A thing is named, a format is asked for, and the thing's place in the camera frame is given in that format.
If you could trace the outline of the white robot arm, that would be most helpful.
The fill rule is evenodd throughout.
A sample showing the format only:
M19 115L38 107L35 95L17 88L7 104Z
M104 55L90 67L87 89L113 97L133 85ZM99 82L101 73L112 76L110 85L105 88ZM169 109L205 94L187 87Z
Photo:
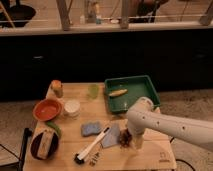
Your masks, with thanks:
M213 122L155 113L154 104L140 97L127 111L127 129L133 137L152 129L213 152Z

